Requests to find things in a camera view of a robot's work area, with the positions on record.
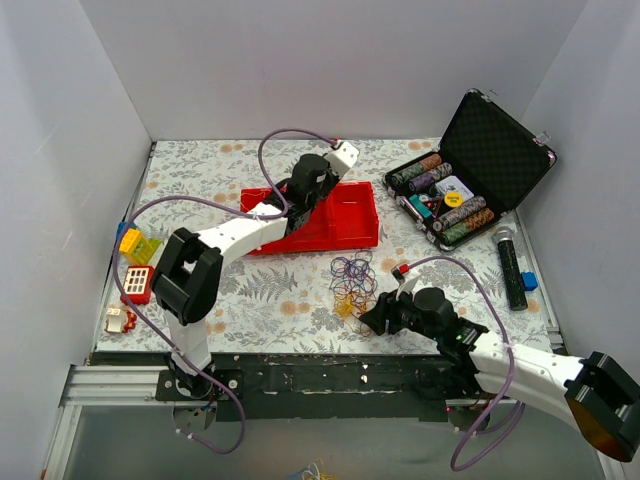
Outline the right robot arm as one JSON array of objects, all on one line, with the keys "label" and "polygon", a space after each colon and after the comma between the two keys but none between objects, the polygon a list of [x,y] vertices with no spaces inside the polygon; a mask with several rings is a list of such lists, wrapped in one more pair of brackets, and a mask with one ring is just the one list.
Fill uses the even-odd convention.
[{"label": "right robot arm", "polygon": [[586,358],[509,344],[459,316],[439,288],[379,296],[361,321],[375,334],[410,330],[435,341],[455,367],[454,389],[507,396],[576,428],[602,454],[633,460],[639,447],[639,385],[611,356]]}]

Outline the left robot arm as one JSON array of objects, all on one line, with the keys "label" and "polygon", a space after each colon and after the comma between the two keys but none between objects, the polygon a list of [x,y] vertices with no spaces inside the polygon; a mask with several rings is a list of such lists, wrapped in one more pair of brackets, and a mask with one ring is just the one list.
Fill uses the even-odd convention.
[{"label": "left robot arm", "polygon": [[212,390],[213,377],[204,369],[211,362],[204,318],[216,303],[223,270],[303,227],[351,166],[337,153],[304,154],[285,182],[283,199],[273,191],[246,218],[200,232],[180,228],[172,233],[151,289],[169,323],[171,360],[182,371],[178,387],[188,398],[200,400]]}]

